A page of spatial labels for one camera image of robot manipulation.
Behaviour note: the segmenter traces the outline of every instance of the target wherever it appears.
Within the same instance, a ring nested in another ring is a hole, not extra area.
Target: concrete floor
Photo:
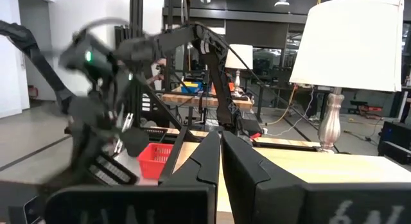
[[[56,115],[55,107],[54,104],[46,104],[26,110],[16,116],[0,119],[0,147],[2,149],[0,180],[37,184],[68,165],[72,148],[71,138],[67,137],[66,140],[50,146],[51,143],[65,137],[66,120],[64,117]],[[278,119],[278,114],[279,112],[275,112],[272,108],[263,109],[261,118],[263,122],[272,122]],[[350,123],[350,118],[354,119],[356,123]],[[299,118],[294,115],[286,119],[294,124]],[[378,142],[378,132],[382,124],[383,121],[377,124],[375,120],[367,120],[353,115],[341,115],[342,130],[350,130],[366,136],[371,135],[375,130],[374,135],[372,135],[375,142]],[[299,121],[296,127],[312,141],[318,141],[317,131],[304,120]],[[290,130],[278,135],[277,138],[305,141],[294,129],[290,129],[290,125],[284,120],[267,128],[271,135]],[[375,144],[344,133],[336,146],[340,151],[348,151],[352,154],[377,155]]]

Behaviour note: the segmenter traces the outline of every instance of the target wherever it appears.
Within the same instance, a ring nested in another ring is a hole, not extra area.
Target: wooden table
[[[173,90],[173,92],[181,92],[181,87],[177,87]],[[186,107],[197,107],[200,104],[200,97],[199,96],[187,96],[187,95],[174,95],[174,94],[167,94],[164,93],[161,96],[161,100],[168,105],[181,105],[184,104]],[[234,103],[238,106],[238,108],[242,111],[249,111],[252,109],[252,102],[250,99],[247,101],[235,99]],[[202,98],[202,106],[203,107],[211,107],[216,108],[218,107],[218,100],[217,98]]]
[[[174,171],[198,143],[185,142]],[[308,183],[411,182],[411,173],[384,157],[254,148],[278,166]],[[218,182],[217,223],[234,223],[222,163]]]
[[[162,128],[162,129],[167,129],[167,134],[178,135],[180,133],[180,131],[176,128]],[[208,132],[203,132],[203,131],[190,130],[190,132],[196,137],[205,137],[208,135]],[[259,143],[267,143],[267,144],[282,144],[282,145],[289,145],[289,146],[301,146],[301,147],[307,147],[307,148],[320,147],[319,142],[311,142],[311,141],[296,141],[296,140],[279,139],[279,138],[271,138],[271,137],[257,137],[254,140]]]

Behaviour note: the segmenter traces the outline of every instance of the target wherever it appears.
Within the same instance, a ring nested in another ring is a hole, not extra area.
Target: red plastic basket
[[[158,180],[172,149],[172,144],[148,144],[137,158],[143,177]]]

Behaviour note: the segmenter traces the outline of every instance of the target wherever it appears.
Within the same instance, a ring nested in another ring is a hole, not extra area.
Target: table lamp
[[[340,137],[341,88],[401,90],[403,10],[404,0],[332,0],[309,11],[290,82],[334,87],[320,151]]]
[[[240,56],[244,63],[252,70],[252,46],[243,44],[230,44],[230,47]],[[234,81],[235,92],[238,94],[240,89],[240,70],[247,69],[240,59],[229,50],[227,59],[225,60],[225,67],[236,69],[236,79]]]

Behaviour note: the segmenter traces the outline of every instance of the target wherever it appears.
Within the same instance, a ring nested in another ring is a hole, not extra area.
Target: black support column
[[[130,0],[130,34],[129,38],[136,38],[143,35],[143,0]],[[133,72],[137,72],[137,69],[141,70],[143,66],[135,66]],[[134,89],[131,92],[130,105],[131,111],[134,114],[134,127],[140,126],[141,120],[141,103],[142,103],[142,91],[141,87],[138,84],[135,85]]]
[[[168,5],[173,5],[173,0],[168,0]],[[173,7],[169,6],[168,7],[168,15],[173,15]],[[173,28],[173,16],[167,16],[167,28],[172,29]],[[166,72],[164,73],[164,88],[166,92],[169,92],[170,89],[170,78],[171,78],[171,72],[174,71],[174,54],[175,51],[172,53],[168,53],[166,56],[167,59],[167,66],[166,66]]]

